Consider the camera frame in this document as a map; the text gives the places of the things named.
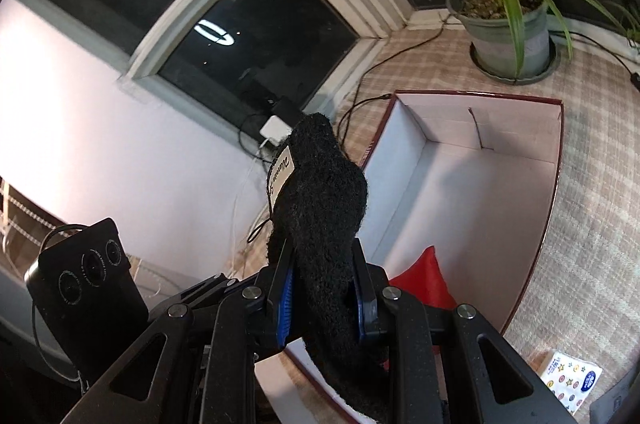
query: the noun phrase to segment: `gray plastic pot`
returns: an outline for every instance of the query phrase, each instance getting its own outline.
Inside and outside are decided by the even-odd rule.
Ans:
[[[460,14],[465,0],[447,0],[449,12],[458,18],[473,40],[479,66],[488,74],[512,83],[542,79],[549,64],[546,4],[524,15],[524,64],[516,77],[516,53],[506,19],[476,19]]]

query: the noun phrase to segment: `camera lens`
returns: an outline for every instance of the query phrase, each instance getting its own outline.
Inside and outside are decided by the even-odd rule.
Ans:
[[[75,274],[65,270],[58,278],[58,289],[62,299],[70,305],[75,305],[80,301],[82,287]]]
[[[107,242],[106,253],[109,263],[112,265],[120,263],[120,260],[122,259],[122,251],[120,250],[120,246],[114,240],[109,240]]]
[[[86,280],[97,287],[104,281],[106,270],[102,258],[95,250],[82,255],[82,272]]]

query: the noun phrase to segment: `black fuzzy sock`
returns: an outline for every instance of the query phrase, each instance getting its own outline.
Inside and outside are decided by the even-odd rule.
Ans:
[[[358,344],[351,244],[367,203],[362,170],[340,151],[321,114],[296,125],[289,146],[295,166],[271,219],[269,263],[285,238],[296,250],[295,318],[306,317],[302,337],[324,379],[353,409],[386,422],[389,383],[380,366],[384,350]]]

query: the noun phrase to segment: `red fabric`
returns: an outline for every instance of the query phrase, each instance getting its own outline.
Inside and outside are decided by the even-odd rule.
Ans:
[[[421,257],[400,276],[389,280],[389,285],[406,290],[425,305],[448,310],[458,306],[440,273],[433,245],[426,248]]]

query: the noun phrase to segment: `plaid tablecloth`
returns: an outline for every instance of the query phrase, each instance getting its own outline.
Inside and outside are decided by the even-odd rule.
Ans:
[[[382,60],[433,30],[394,34]],[[365,77],[359,99],[395,90],[479,90],[557,97],[564,101],[565,134],[558,194],[529,288],[505,337],[534,368],[558,348],[596,362],[604,374],[582,409],[623,377],[640,354],[640,93],[626,70],[598,55],[561,49],[558,70],[541,83],[513,87],[482,75],[469,57],[463,30],[445,30]],[[344,112],[353,97],[342,105]],[[346,149],[359,162],[386,108],[375,101],[353,116]],[[265,263],[267,226],[238,257],[251,274]],[[282,357],[318,422],[340,422],[295,366]]]

